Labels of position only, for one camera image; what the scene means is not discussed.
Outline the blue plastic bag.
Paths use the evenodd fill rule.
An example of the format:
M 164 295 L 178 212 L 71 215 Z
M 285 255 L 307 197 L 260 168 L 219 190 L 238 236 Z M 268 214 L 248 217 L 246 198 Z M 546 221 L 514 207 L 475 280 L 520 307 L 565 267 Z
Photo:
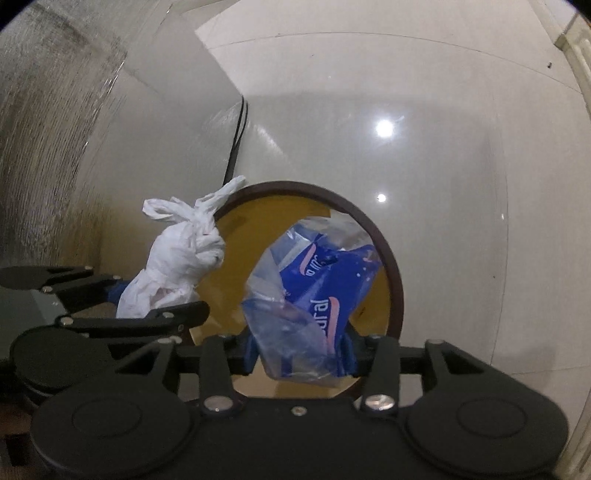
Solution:
M 337 347 L 382 267 L 369 233 L 332 212 L 291 225 L 245 283 L 242 312 L 274 380 L 331 383 Z

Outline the white knotted plastic bag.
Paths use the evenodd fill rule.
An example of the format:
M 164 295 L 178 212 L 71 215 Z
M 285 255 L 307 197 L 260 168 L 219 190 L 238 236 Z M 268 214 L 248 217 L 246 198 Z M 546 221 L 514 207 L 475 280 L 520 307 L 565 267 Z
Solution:
M 118 318 L 143 318 L 155 309 L 198 300 L 198 283 L 224 260 L 225 242 L 214 214 L 243 186 L 245 176 L 239 175 L 192 205 L 176 197 L 143 202 L 143 214 L 167 227 L 153 241 L 145 267 L 119 297 Z

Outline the yellow round trash bin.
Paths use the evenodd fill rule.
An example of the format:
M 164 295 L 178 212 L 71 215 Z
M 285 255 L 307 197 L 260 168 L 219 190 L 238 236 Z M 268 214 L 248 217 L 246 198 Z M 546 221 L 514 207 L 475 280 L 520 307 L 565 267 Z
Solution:
M 242 395 L 356 396 L 363 386 L 356 336 L 398 337 L 404 290 L 377 225 L 327 189 L 290 181 L 246 187 L 215 216 L 224 263 L 198 286 L 211 308 L 195 343 L 252 329 L 252 373 Z

